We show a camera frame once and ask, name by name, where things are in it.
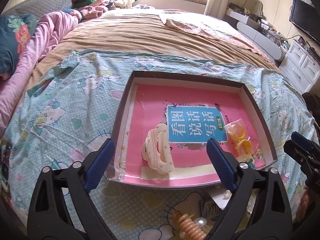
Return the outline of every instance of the hair clip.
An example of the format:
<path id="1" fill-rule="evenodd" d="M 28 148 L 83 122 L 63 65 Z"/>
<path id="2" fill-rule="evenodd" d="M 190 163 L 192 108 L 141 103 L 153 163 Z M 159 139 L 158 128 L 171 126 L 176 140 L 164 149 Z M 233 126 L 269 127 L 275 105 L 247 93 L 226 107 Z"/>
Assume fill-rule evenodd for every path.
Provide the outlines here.
<path id="1" fill-rule="evenodd" d="M 142 158 L 148 161 L 149 167 L 157 170 L 160 174 L 166 174 L 174 170 L 166 124 L 161 123 L 148 132 L 141 153 Z"/>

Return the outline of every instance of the white dresser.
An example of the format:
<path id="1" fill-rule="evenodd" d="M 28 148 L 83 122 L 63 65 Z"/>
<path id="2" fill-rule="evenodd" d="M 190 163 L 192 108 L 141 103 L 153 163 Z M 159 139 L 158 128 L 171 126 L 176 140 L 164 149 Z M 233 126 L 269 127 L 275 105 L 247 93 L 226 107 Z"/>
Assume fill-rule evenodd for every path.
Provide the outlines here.
<path id="1" fill-rule="evenodd" d="M 320 96 L 320 66 L 296 41 L 292 42 L 279 69 L 300 94 L 310 92 Z"/>

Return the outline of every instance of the blue gripper pad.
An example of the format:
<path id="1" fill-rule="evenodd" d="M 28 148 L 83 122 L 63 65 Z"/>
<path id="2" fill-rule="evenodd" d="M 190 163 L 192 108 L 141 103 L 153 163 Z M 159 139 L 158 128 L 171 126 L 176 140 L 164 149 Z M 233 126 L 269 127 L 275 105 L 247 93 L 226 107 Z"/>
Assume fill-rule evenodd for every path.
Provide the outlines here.
<path id="1" fill-rule="evenodd" d="M 115 154 L 115 149 L 115 143 L 112 140 L 109 140 L 109 142 L 100 150 L 97 158 L 88 169 L 86 182 L 84 184 L 84 189 L 88 193 L 90 190 L 95 189 L 98 186 L 103 173 L 106 171 L 110 160 Z"/>
<path id="2" fill-rule="evenodd" d="M 303 137 L 298 132 L 293 132 L 291 134 L 291 140 L 298 144 L 301 148 L 303 148 L 307 152 L 312 152 L 313 145 L 312 143 L 305 137 Z"/>
<path id="3" fill-rule="evenodd" d="M 231 193 L 234 193 L 237 189 L 237 185 L 235 183 L 236 174 L 224 157 L 220 146 L 216 145 L 212 139 L 207 143 L 207 154 L 217 171 L 223 186 L 230 190 Z"/>

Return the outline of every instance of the pillow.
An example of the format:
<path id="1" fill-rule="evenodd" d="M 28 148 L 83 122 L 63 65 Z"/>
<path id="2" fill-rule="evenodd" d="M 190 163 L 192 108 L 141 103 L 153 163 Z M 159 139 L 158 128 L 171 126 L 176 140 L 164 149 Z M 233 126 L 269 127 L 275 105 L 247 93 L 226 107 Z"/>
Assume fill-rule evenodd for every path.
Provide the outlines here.
<path id="1" fill-rule="evenodd" d="M 8 79 L 33 33 L 37 19 L 33 14 L 0 16 L 0 77 Z"/>
<path id="2" fill-rule="evenodd" d="M 64 8 L 71 8 L 71 6 L 71 0 L 25 0 L 5 11 L 2 15 L 32 13 L 39 20 L 47 13 L 61 11 Z"/>

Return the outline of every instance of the tv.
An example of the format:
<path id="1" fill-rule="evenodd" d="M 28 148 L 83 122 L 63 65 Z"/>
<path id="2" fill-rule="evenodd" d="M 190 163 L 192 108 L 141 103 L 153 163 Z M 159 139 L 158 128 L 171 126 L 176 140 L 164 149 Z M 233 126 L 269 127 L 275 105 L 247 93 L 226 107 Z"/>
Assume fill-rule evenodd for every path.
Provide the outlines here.
<path id="1" fill-rule="evenodd" d="M 320 15 L 313 6 L 301 0 L 293 0 L 289 21 L 320 46 Z"/>

